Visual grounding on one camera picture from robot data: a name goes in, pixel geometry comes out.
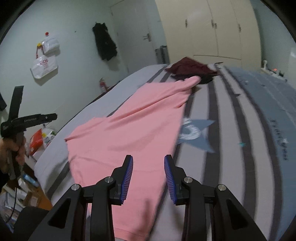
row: triangular cutout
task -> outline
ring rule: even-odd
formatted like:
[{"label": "triangular cutout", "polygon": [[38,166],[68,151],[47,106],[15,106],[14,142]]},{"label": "triangular cutout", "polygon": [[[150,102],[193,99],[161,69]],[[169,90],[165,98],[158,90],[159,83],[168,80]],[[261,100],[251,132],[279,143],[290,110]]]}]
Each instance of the triangular cutout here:
[{"label": "triangular cutout", "polygon": [[63,229],[66,225],[66,219],[70,208],[71,199],[66,199],[65,202],[56,211],[53,217],[49,220],[48,225]]},{"label": "triangular cutout", "polygon": [[231,226],[233,230],[245,228],[248,226],[248,222],[243,217],[243,215],[238,211],[236,206],[232,203],[231,200],[226,201],[229,217],[231,221]]}]

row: door handle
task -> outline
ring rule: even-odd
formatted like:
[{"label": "door handle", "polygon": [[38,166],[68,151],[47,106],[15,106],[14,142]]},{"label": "door handle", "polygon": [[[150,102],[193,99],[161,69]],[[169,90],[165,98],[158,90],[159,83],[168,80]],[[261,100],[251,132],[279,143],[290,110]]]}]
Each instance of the door handle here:
[{"label": "door handle", "polygon": [[150,33],[148,33],[146,36],[143,36],[144,40],[148,39],[149,42],[151,42],[151,36]]}]

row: white tote bag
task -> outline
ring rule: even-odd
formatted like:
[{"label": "white tote bag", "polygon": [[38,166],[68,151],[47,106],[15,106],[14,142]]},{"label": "white tote bag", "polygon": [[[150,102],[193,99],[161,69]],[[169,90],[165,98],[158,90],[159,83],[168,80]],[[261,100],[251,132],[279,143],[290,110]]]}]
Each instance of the white tote bag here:
[{"label": "white tote bag", "polygon": [[57,68],[57,61],[55,56],[46,56],[42,55],[38,57],[38,48],[36,50],[36,60],[33,63],[33,67],[31,68],[32,74],[35,79],[41,79],[43,76],[47,75],[48,73],[54,71]]}]

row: fire extinguisher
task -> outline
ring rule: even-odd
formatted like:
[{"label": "fire extinguisher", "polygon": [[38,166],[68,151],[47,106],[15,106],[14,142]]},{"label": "fire extinguisher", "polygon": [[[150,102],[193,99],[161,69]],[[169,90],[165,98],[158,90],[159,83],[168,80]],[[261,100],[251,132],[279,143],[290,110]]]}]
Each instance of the fire extinguisher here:
[{"label": "fire extinguisher", "polygon": [[108,91],[108,86],[106,85],[105,81],[103,80],[103,78],[100,79],[100,87],[103,91],[103,93]]}]

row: metal screw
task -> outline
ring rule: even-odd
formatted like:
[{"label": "metal screw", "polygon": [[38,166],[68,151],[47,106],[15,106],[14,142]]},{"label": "metal screw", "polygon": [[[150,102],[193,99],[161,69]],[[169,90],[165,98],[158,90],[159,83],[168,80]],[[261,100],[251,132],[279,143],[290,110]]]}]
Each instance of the metal screw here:
[{"label": "metal screw", "polygon": [[220,185],[218,185],[218,189],[219,189],[220,191],[225,191],[225,190],[226,190],[226,186],[223,185],[223,184],[220,184]]},{"label": "metal screw", "polygon": [[105,178],[105,182],[107,182],[107,183],[111,183],[111,182],[113,182],[113,180],[114,180],[113,177],[106,177]]},{"label": "metal screw", "polygon": [[186,183],[191,183],[193,180],[192,180],[192,178],[191,177],[185,177],[184,178],[184,182],[186,182]]},{"label": "metal screw", "polygon": [[78,184],[73,184],[72,186],[71,186],[71,189],[73,190],[73,191],[76,191],[76,190],[78,190],[80,188],[80,186],[78,185]]}]

